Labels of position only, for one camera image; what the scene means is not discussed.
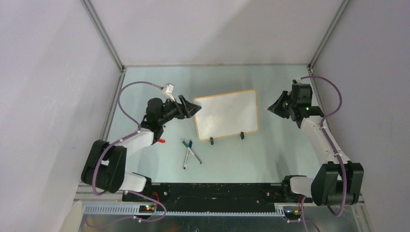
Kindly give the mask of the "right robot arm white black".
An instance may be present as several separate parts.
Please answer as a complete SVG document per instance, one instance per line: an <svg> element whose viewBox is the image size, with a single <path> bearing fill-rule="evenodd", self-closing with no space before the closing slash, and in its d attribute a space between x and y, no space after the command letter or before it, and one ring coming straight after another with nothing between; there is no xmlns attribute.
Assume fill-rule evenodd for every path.
<svg viewBox="0 0 410 232"><path fill-rule="evenodd" d="M268 107L269 112L291 119L307 135L320 164L314 178L286 176L282 182L282 198L294 202L304 195L318 206L357 204L364 177L363 166L345 155L325 125L323 111L313 106L312 100L311 85L293 80L291 91L283 91Z"/></svg>

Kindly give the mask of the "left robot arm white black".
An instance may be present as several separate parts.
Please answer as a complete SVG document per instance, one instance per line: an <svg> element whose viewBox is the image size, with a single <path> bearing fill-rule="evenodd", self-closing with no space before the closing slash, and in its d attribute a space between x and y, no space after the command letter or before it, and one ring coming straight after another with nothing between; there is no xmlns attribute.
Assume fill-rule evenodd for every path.
<svg viewBox="0 0 410 232"><path fill-rule="evenodd" d="M81 181L93 187L96 195L119 190L134 191L141 201L148 201L153 195L153 188L147 185L148 178L126 171L127 158L158 142L163 134L163 126L173 119L193 117L202 107L186 100L163 101L152 98L147 102L146 114L135 132L113 142L97 140L93 143L81 173Z"/></svg>

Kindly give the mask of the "whiteboard with orange frame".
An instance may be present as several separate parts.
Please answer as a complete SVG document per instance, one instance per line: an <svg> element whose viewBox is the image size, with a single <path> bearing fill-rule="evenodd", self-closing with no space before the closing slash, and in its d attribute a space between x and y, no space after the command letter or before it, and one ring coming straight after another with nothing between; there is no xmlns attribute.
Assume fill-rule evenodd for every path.
<svg viewBox="0 0 410 232"><path fill-rule="evenodd" d="M254 89L195 98L202 106L195 114L198 139L201 141L256 132L259 129L259 107Z"/></svg>

